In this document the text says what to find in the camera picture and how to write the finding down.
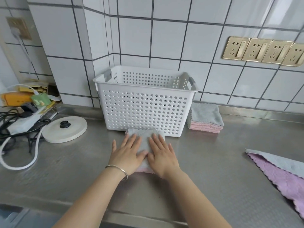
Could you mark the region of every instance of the outlet switch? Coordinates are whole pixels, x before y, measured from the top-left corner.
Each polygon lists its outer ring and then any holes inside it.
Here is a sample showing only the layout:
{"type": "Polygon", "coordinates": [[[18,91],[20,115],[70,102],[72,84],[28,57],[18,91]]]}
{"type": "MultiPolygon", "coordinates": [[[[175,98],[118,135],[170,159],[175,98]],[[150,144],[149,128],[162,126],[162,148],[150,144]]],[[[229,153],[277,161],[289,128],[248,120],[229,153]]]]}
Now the outlet switch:
{"type": "Polygon", "coordinates": [[[262,61],[271,41],[270,39],[251,38],[242,60],[251,62],[262,61]]]}
{"type": "Polygon", "coordinates": [[[301,66],[304,61],[304,44],[294,43],[284,58],[283,66],[301,66]]]}
{"type": "Polygon", "coordinates": [[[281,64],[293,42],[273,40],[262,60],[264,63],[281,64]]]}
{"type": "Polygon", "coordinates": [[[250,38],[229,37],[222,58],[241,60],[250,38]]]}
{"type": "Polygon", "coordinates": [[[6,20],[7,20],[7,23],[9,24],[9,26],[11,28],[17,28],[17,29],[20,30],[20,38],[21,39],[26,39],[26,40],[31,40],[32,39],[23,18],[6,17],[6,20]]]}

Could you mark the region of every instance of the stainless steel countertop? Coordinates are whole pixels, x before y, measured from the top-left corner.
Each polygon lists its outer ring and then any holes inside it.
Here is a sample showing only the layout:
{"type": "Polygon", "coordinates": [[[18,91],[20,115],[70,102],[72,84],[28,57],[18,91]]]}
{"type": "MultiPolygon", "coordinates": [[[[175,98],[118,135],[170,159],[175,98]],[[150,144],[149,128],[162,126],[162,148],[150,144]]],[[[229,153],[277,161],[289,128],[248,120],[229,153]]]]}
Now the stainless steel countertop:
{"type": "MultiPolygon", "coordinates": [[[[171,142],[179,163],[199,189],[234,227],[303,227],[292,203],[244,154],[256,149],[304,162],[304,124],[222,114],[220,134],[184,128],[171,142]]],[[[113,139],[124,133],[107,130],[104,121],[87,119],[88,129],[74,141],[42,141],[37,162],[24,171],[0,167],[0,203],[63,213],[104,169],[113,139]]],[[[5,157],[27,164],[26,141],[5,157]]],[[[115,191],[104,221],[135,227],[184,227],[167,182],[135,173],[115,191]]]]}

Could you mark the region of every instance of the black power cord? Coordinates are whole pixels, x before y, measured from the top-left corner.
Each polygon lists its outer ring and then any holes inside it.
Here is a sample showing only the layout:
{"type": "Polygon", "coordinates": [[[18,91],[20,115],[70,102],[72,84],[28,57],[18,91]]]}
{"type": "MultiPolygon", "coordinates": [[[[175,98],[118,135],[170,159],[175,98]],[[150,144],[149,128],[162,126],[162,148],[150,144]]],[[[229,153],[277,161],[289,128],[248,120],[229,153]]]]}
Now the black power cord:
{"type": "Polygon", "coordinates": [[[50,119],[39,119],[31,129],[29,129],[27,132],[18,133],[11,135],[7,128],[17,121],[18,118],[21,117],[21,114],[18,113],[18,110],[12,109],[7,112],[0,112],[0,144],[2,144],[6,138],[11,137],[9,142],[5,145],[2,155],[7,154],[10,150],[14,149],[16,145],[16,137],[20,136],[26,136],[28,139],[28,145],[29,145],[29,153],[32,153],[32,147],[34,143],[37,140],[37,135],[39,134],[40,130],[47,124],[51,122],[50,119]]]}

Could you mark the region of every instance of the microfiber cloth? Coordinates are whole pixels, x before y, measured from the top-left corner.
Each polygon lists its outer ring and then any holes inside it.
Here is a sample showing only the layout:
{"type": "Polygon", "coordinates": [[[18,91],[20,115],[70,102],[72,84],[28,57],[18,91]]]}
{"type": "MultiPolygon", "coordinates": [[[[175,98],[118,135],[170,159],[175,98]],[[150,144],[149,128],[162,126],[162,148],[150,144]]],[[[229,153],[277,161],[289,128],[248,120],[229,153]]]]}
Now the microfiber cloth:
{"type": "MultiPolygon", "coordinates": [[[[152,136],[152,134],[161,135],[165,139],[165,134],[163,131],[158,130],[139,130],[139,129],[128,129],[127,131],[130,136],[132,134],[137,134],[138,136],[141,136],[141,145],[138,149],[137,153],[142,152],[143,150],[147,150],[148,152],[152,153],[152,149],[149,144],[149,138],[152,136]]],[[[136,170],[136,172],[145,172],[145,173],[151,173],[154,174],[153,170],[151,169],[147,158],[143,160],[139,168],[136,170]]]]}
{"type": "Polygon", "coordinates": [[[193,102],[189,113],[191,114],[190,119],[192,122],[208,122],[224,126],[222,116],[216,104],[193,102]]]}
{"type": "Polygon", "coordinates": [[[304,163],[258,150],[246,153],[304,218],[304,163]]]}

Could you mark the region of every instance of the stack of folded towels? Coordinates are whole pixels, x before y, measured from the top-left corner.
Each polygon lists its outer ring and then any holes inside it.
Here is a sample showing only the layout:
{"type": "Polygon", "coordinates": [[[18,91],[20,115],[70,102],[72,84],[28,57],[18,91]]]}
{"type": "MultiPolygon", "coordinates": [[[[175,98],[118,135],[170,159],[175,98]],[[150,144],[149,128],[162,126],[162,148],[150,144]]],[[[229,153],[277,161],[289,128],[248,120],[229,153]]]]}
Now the stack of folded towels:
{"type": "Polygon", "coordinates": [[[188,114],[187,123],[191,130],[201,130],[212,133],[219,133],[224,126],[218,105],[209,103],[193,102],[188,114]]]}

